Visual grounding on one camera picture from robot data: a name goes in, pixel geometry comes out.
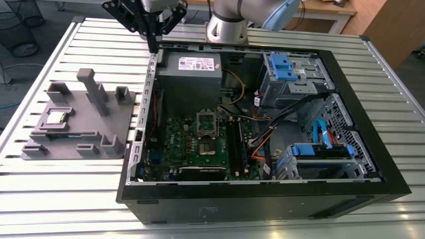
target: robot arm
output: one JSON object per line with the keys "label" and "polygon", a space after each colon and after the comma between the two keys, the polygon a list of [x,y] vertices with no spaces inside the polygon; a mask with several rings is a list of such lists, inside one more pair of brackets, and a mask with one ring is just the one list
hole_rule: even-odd
{"label": "robot arm", "polygon": [[247,22],[271,31],[282,30],[298,11],[302,0],[216,0],[207,35],[211,42],[244,44]]}
{"label": "robot arm", "polygon": [[[139,32],[151,53],[159,52],[158,41],[174,30],[188,11],[187,0],[110,0],[102,6],[131,32]],[[171,9],[172,15],[160,22],[166,9]]]}
{"label": "robot arm", "polygon": [[[298,11],[302,0],[216,0],[207,36],[211,42],[244,44],[247,22],[279,31]],[[158,42],[182,21],[188,11],[187,0],[109,0],[103,8],[131,32],[147,40],[151,53],[159,52]],[[160,22],[166,9],[172,15]]]}

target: open computer tower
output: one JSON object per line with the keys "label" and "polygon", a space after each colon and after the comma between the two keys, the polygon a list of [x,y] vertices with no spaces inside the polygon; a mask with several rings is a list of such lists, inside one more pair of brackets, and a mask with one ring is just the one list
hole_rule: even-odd
{"label": "open computer tower", "polygon": [[408,193],[331,51],[163,43],[118,193],[143,223],[334,218]]}

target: wastebasket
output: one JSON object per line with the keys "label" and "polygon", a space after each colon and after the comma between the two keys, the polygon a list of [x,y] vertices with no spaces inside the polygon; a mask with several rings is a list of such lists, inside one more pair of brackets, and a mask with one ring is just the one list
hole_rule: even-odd
{"label": "wastebasket", "polygon": [[35,0],[5,0],[14,12],[26,17],[26,25],[29,27],[41,26],[45,18]]}
{"label": "wastebasket", "polygon": [[39,50],[38,42],[18,12],[0,12],[0,44],[17,56],[30,56]]}

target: green circuit board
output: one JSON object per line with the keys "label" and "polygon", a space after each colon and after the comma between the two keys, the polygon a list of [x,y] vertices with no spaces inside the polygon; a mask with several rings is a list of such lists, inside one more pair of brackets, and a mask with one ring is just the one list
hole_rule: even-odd
{"label": "green circuit board", "polygon": [[[163,150],[163,159],[160,165],[155,165],[152,173],[156,181],[168,181],[170,169],[186,166],[208,166],[224,167],[227,169],[227,180],[258,180],[259,167],[252,165],[250,173],[244,177],[238,177],[231,172],[230,155],[227,148],[227,119],[216,121],[218,137],[208,138],[198,137],[198,121],[194,118],[168,118],[166,128],[166,144]],[[200,125],[203,130],[211,130],[212,125],[208,121],[202,120]],[[243,122],[244,140],[248,142],[254,138],[251,121]],[[214,144],[211,148],[202,148],[206,142]],[[203,155],[203,150],[215,154]]]}

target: aluminum extrusion table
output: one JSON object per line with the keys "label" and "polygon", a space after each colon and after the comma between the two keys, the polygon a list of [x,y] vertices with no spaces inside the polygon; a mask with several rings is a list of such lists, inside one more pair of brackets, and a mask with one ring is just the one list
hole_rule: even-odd
{"label": "aluminum extrusion table", "polygon": [[[180,25],[166,39],[202,42],[204,26]],[[135,126],[150,51],[115,20],[74,22],[0,136],[0,238],[424,238],[425,114],[374,45],[356,36],[251,29],[252,45],[332,50],[414,193],[323,220],[143,225],[115,202],[123,159],[21,159],[46,107],[50,82],[81,89],[79,68],[94,68],[106,89],[135,92]],[[128,139],[134,138],[130,129]]]}

